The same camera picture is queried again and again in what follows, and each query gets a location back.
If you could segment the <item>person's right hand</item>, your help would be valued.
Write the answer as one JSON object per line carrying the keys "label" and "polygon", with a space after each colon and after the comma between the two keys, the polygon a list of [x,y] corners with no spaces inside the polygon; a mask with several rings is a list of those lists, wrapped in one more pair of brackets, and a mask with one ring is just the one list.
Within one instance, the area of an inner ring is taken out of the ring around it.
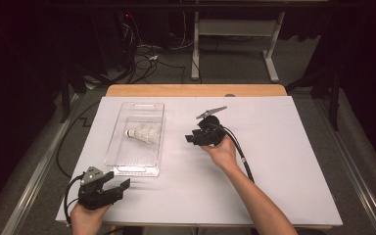
{"label": "person's right hand", "polygon": [[217,146],[202,146],[201,149],[210,155],[212,161],[224,173],[239,168],[236,163],[236,148],[229,137],[224,136]]}

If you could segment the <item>black stand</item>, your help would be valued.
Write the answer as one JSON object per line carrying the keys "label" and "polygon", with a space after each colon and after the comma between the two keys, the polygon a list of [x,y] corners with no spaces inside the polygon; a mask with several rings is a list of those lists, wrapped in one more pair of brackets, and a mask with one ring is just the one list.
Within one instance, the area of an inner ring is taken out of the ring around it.
{"label": "black stand", "polygon": [[324,67],[288,84],[285,89],[290,92],[295,88],[311,85],[310,96],[312,98],[327,97],[329,99],[328,119],[333,129],[338,131],[340,80],[340,75],[334,67]]}
{"label": "black stand", "polygon": [[65,123],[70,115],[70,88],[76,94],[85,94],[86,86],[84,82],[83,69],[77,64],[65,64],[61,70],[61,95],[63,115],[61,123]]}

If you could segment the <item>white metal desk frame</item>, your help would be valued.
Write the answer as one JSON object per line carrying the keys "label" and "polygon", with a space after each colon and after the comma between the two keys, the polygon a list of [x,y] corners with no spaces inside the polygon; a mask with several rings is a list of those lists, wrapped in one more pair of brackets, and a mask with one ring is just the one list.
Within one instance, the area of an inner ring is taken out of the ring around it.
{"label": "white metal desk frame", "polygon": [[285,13],[280,12],[276,20],[201,20],[198,12],[194,19],[194,41],[191,64],[191,79],[200,78],[200,49],[199,38],[208,36],[257,36],[269,37],[270,44],[267,50],[263,50],[262,56],[266,65],[270,80],[279,82],[279,77],[272,60],[272,54],[276,46],[278,36],[284,21]]}

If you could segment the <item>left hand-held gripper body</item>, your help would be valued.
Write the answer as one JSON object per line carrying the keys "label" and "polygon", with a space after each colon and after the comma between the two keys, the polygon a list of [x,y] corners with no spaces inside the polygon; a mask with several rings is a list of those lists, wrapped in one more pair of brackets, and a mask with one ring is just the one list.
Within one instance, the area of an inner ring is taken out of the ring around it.
{"label": "left hand-held gripper body", "polygon": [[94,211],[112,205],[123,197],[123,193],[114,193],[113,188],[103,189],[104,184],[108,182],[105,181],[105,173],[95,166],[90,166],[80,180],[78,202],[88,210]]}

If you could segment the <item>metal floor rail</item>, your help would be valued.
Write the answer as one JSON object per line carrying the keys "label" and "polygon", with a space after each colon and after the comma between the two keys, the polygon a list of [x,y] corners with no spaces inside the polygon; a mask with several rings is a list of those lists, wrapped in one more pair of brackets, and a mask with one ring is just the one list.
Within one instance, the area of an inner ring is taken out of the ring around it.
{"label": "metal floor rail", "polygon": [[70,118],[76,111],[82,100],[81,95],[74,94],[68,101],[70,112],[66,120],[57,120],[54,126],[54,132],[48,141],[41,141],[40,146],[45,149],[38,157],[38,162],[33,168],[33,173],[29,176],[28,182],[23,188],[23,193],[19,196],[11,216],[8,218],[3,231],[0,235],[18,235],[24,220],[27,217],[43,182],[49,172],[50,166],[55,160],[55,152],[61,144],[62,137],[67,133],[71,121]]}
{"label": "metal floor rail", "polygon": [[326,122],[329,131],[331,132],[333,139],[339,149],[341,155],[341,161],[343,162],[344,169],[352,183],[353,189],[357,194],[363,210],[366,212],[375,232],[376,232],[376,199],[372,194],[372,191],[367,186],[366,181],[362,178],[362,175],[353,160],[353,155],[345,145],[344,139],[341,133],[334,129],[331,121],[329,120],[329,111],[325,107],[325,104],[321,100],[314,100],[316,108],[319,110],[322,118]]}

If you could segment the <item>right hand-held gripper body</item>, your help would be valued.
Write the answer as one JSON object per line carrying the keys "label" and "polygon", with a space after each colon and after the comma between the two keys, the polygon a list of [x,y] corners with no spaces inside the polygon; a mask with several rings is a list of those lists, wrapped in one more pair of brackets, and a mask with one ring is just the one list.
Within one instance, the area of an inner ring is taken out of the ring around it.
{"label": "right hand-held gripper body", "polygon": [[199,129],[203,131],[204,135],[195,136],[196,140],[193,143],[194,145],[216,146],[222,141],[222,138],[224,137],[225,132],[224,132],[222,125],[220,124],[219,119],[215,116],[215,114],[225,109],[226,109],[226,106],[222,106],[220,108],[206,110],[205,112],[197,116],[197,119],[201,120],[198,123]]}

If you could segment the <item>dark computer tower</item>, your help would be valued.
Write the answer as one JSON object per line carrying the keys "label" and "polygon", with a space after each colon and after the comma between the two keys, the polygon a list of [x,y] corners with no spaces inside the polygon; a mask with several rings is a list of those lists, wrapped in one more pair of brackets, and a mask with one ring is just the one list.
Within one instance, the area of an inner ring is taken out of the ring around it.
{"label": "dark computer tower", "polygon": [[125,42],[122,12],[101,12],[91,15],[104,64],[107,68],[125,68],[130,65],[131,47]]}

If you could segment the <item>person's left hand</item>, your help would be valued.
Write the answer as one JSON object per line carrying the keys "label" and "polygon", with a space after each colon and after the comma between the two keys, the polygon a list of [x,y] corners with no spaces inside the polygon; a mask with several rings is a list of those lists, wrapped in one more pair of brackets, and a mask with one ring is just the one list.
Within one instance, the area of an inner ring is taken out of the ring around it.
{"label": "person's left hand", "polygon": [[91,211],[76,204],[70,212],[72,235],[98,235],[103,217],[110,206]]}

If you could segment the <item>clear plastic tray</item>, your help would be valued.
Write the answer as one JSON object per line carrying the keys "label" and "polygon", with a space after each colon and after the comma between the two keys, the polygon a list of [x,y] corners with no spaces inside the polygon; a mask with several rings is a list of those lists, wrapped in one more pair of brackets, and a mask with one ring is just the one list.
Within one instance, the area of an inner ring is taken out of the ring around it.
{"label": "clear plastic tray", "polygon": [[[105,166],[120,176],[158,176],[164,122],[163,103],[123,103],[105,156]],[[125,135],[127,129],[143,126],[157,126],[161,130],[159,144],[149,144]]]}

